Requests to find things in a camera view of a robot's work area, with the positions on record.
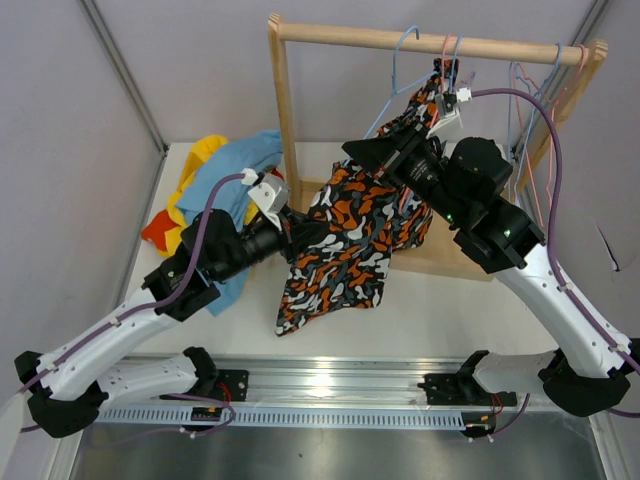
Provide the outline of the orange red shorts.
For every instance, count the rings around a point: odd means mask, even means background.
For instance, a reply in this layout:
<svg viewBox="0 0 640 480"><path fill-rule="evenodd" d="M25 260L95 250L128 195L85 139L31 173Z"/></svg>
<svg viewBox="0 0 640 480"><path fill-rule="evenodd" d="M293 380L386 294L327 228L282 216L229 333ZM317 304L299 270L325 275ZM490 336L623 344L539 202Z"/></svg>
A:
<svg viewBox="0 0 640 480"><path fill-rule="evenodd" d="M160 253L167 253L166 234L177 227L167 210L161 210L141 231L141 239L153 244Z"/></svg>

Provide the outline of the light blue shorts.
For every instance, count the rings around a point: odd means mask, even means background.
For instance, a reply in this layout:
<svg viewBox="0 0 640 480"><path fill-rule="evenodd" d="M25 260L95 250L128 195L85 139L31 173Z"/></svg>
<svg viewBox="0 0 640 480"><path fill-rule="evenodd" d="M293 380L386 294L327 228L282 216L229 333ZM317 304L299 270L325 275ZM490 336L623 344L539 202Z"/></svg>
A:
<svg viewBox="0 0 640 480"><path fill-rule="evenodd" d="M282 151L279 130L264 130L247 138L229 141L219 148L197 171L193 184L177 202L188 226L203 211L211 190L220 179L241 173L246 168L256 172L271 171L279 166ZM229 213L238 231L244 226L250 205L248 190L249 187L240 180L230 181L221 187L213 202L213 208ZM220 297L207 306L212 315L220 315L239 298L248 273L245 270L224 284L215 284Z"/></svg>

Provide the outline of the yellow shorts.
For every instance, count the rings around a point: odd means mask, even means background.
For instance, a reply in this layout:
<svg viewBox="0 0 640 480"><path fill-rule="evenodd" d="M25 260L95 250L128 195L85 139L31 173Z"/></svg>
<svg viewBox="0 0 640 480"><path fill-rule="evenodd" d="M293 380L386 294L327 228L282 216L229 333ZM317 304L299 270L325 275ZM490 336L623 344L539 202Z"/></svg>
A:
<svg viewBox="0 0 640 480"><path fill-rule="evenodd" d="M184 214L177 207L177 202L182 198L186 189L193 184L197 171L208 162L219 148L228 142L229 139L224 136L210 135L200 139L192 146L186 157L178 187L167 201L165 211L173 222L173 226L164 231L165 248L162 251L159 250L162 256L168 257L175 253L181 241L180 234L188 226Z"/></svg>

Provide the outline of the black orange camouflage shorts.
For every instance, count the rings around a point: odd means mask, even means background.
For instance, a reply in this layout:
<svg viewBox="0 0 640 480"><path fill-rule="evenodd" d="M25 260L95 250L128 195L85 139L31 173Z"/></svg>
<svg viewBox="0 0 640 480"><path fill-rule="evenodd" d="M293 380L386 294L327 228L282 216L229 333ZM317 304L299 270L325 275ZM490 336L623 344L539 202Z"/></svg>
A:
<svg viewBox="0 0 640 480"><path fill-rule="evenodd" d="M409 190L381 185L351 160L334 164L307 214L328 232L290 267L277 336L343 308L377 307L392 254L421 246L434 216Z"/></svg>

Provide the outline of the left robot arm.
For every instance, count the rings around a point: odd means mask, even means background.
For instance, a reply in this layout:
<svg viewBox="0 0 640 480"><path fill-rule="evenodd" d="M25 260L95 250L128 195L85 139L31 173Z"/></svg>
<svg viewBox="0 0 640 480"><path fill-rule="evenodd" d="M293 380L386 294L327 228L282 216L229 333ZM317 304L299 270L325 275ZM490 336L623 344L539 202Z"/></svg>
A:
<svg viewBox="0 0 640 480"><path fill-rule="evenodd" d="M219 299L220 284L274 254L295 260L328 231L326 222L291 209L273 219L258 214L242 230L224 210L198 214L175 254L111 314L55 351L25 351L15 359L33 421L51 437L63 438L119 405L157 396L209 398L219 371L202 347L138 367L118 363Z"/></svg>

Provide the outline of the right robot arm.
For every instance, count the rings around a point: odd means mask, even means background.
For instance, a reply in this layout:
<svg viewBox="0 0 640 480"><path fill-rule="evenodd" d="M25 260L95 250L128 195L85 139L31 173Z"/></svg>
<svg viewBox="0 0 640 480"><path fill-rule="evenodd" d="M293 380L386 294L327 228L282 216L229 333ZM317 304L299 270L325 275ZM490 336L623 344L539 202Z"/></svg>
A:
<svg viewBox="0 0 640 480"><path fill-rule="evenodd" d="M342 148L372 178L407 187L425 201L454 231L462 253L519 297L557 344L529 355L475 352L456 374L464 401L475 404L502 392L538 394L587 417L623 400L638 340L617 331L561 280L542 231L501 195L512 167L493 141L467 137L446 156L437 137L415 126Z"/></svg>

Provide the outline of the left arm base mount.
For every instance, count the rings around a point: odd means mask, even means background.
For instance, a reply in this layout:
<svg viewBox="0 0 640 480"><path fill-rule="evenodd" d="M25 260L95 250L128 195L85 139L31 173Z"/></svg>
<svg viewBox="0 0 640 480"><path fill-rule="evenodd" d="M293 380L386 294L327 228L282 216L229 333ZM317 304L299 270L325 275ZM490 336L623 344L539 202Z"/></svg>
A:
<svg viewBox="0 0 640 480"><path fill-rule="evenodd" d="M249 387L249 371L223 369L221 371L197 371L197 380L184 395L198 396L231 403L245 402Z"/></svg>

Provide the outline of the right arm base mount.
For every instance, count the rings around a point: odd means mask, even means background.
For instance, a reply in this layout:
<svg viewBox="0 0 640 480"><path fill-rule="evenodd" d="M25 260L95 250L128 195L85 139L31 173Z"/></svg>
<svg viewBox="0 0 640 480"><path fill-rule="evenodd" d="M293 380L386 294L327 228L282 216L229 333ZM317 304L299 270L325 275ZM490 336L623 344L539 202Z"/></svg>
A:
<svg viewBox="0 0 640 480"><path fill-rule="evenodd" d="M473 378L479 361L489 354L488 350L474 352L455 373L428 373L417 387L425 392L427 404L431 406L507 406L518 403L514 392L497 394L485 390Z"/></svg>

